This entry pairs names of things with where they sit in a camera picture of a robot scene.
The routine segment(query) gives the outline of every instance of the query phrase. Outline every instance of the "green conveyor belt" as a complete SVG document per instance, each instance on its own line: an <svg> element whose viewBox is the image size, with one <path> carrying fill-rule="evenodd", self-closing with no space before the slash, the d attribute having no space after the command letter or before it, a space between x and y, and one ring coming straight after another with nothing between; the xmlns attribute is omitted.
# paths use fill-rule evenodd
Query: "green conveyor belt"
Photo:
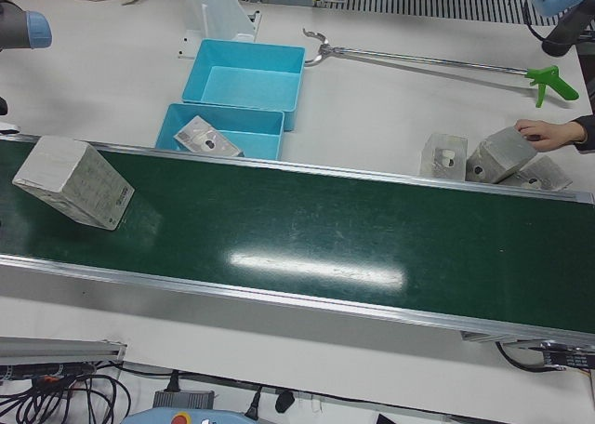
<svg viewBox="0 0 595 424"><path fill-rule="evenodd" d="M593 205L103 152L136 188L115 232L11 184L0 254L595 334Z"/></svg>

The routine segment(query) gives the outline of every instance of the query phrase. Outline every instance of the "control box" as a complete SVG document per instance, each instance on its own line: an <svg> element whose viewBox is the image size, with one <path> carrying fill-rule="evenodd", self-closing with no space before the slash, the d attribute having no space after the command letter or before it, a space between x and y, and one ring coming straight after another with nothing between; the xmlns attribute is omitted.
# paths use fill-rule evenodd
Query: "control box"
<svg viewBox="0 0 595 424"><path fill-rule="evenodd" d="M226 410L158 407L126 417L122 424L255 424L249 417Z"/></svg>

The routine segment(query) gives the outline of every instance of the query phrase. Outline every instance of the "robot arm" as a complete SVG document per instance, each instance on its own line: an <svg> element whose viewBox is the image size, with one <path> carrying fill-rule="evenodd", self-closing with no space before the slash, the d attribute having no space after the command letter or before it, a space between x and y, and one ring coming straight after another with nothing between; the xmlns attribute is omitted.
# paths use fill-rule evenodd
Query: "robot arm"
<svg viewBox="0 0 595 424"><path fill-rule="evenodd" d="M22 10L10 0L0 0L0 49L35 49L51 43L46 17Z"/></svg>
<svg viewBox="0 0 595 424"><path fill-rule="evenodd" d="M553 57L566 54L595 17L595 0L531 0L531 3L545 17L569 9L555 29L543 39L542 49Z"/></svg>

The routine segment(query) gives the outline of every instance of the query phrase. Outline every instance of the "white block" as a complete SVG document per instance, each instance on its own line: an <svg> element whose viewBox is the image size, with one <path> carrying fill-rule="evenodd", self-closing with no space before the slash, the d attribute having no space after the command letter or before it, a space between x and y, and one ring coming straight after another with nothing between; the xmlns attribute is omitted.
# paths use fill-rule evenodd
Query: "white block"
<svg viewBox="0 0 595 424"><path fill-rule="evenodd" d="M43 136L12 183L67 217L114 230L134 189L86 142Z"/></svg>
<svg viewBox="0 0 595 424"><path fill-rule="evenodd" d="M466 163L467 139L432 133L421 153L419 176L465 180Z"/></svg>

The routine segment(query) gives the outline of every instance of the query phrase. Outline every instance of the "white cardboard box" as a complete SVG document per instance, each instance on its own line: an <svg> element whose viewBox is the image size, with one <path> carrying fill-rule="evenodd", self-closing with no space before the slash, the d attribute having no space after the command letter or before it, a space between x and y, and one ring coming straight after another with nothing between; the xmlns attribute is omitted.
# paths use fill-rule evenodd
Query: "white cardboard box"
<svg viewBox="0 0 595 424"><path fill-rule="evenodd" d="M89 226L114 230L134 189L91 145L43 136L12 183Z"/></svg>

